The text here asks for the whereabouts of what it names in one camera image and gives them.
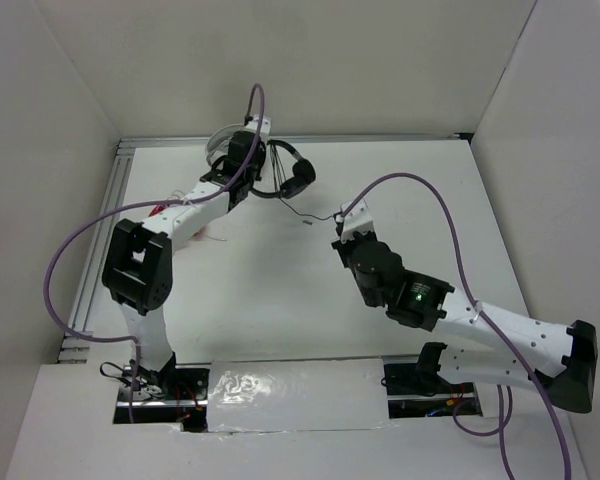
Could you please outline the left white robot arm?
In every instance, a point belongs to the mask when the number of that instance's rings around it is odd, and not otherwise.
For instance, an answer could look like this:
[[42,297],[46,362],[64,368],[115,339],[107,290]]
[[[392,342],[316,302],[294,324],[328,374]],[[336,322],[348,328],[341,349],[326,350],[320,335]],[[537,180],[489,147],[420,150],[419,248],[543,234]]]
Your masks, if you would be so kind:
[[138,369],[143,389],[156,399],[169,397],[177,387],[176,357],[163,309],[173,286],[173,254],[247,198],[265,156],[256,133],[239,131],[228,153],[212,164],[180,204],[139,222],[122,219],[115,225],[102,283],[119,305],[129,335],[137,340],[131,365]]

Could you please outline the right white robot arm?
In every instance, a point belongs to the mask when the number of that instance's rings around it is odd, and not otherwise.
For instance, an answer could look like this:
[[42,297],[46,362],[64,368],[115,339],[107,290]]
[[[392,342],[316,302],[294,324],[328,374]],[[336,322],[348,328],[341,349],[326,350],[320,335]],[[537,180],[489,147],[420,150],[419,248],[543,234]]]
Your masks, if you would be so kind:
[[467,294],[443,280],[406,269],[402,258],[374,233],[332,244],[350,270],[363,302],[398,324],[453,335],[484,346],[473,352],[444,342],[426,343],[416,379],[428,392],[446,384],[540,386],[550,403],[586,414],[593,408],[598,359],[594,325],[576,320],[553,324],[515,314]]

